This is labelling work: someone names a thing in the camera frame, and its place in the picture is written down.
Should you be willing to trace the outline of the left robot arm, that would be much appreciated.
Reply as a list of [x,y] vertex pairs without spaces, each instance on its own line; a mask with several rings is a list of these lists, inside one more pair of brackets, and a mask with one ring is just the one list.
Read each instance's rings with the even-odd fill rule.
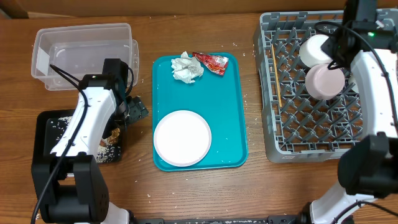
[[140,98],[129,96],[127,75],[65,79],[78,89],[78,104],[50,154],[44,154],[44,142],[35,141],[31,174],[37,202],[31,222],[40,214],[46,223],[131,223],[132,213],[110,201],[96,158],[108,124],[127,126],[147,110]]

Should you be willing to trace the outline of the large white plate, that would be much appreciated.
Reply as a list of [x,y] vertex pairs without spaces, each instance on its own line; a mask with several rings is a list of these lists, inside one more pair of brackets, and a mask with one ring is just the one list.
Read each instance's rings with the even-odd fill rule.
[[209,124],[199,114],[178,110],[164,116],[154,131],[154,148],[159,157],[176,167],[200,162],[210,150]]

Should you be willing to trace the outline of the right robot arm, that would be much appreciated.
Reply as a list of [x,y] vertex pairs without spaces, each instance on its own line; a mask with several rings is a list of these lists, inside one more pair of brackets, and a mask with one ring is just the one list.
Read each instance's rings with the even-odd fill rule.
[[289,223],[353,223],[352,214],[397,193],[397,30],[377,24],[377,1],[346,2],[343,21],[321,49],[330,69],[345,68],[354,76],[363,117],[363,138],[338,163],[338,181],[321,198],[309,202]]

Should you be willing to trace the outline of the white bowl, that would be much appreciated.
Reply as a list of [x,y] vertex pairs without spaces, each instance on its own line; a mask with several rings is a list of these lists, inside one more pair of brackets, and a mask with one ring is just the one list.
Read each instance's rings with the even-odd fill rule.
[[330,100],[345,85],[345,76],[340,69],[329,70],[327,64],[312,67],[305,76],[308,94],[317,100]]
[[321,49],[321,46],[327,39],[328,36],[317,34],[301,45],[299,56],[305,66],[312,68],[319,64],[328,64],[332,62],[332,59]]

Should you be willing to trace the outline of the small white cup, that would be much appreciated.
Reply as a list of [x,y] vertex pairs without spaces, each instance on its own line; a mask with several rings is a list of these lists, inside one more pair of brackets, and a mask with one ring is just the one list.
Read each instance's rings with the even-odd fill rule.
[[354,78],[354,76],[350,76],[348,80],[348,84],[351,86],[351,90],[355,93],[359,93],[358,84]]

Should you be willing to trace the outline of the wooden chopstick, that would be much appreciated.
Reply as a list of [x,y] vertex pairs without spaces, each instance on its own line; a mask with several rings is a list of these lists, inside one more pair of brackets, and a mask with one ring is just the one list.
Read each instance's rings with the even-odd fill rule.
[[278,69],[277,69],[277,64],[276,64],[275,50],[274,50],[274,46],[272,43],[271,43],[271,51],[272,51],[272,61],[273,61],[274,73],[275,73],[277,99],[278,99],[278,103],[279,103],[279,108],[281,109],[282,108],[282,100],[281,100],[281,95],[280,95],[279,76],[278,76]]

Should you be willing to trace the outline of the brown food scrap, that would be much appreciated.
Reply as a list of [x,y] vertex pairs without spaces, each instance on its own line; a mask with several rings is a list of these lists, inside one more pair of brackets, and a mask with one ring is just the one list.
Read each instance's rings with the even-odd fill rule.
[[115,128],[111,131],[111,135],[106,139],[108,144],[117,144],[119,142],[120,129]]

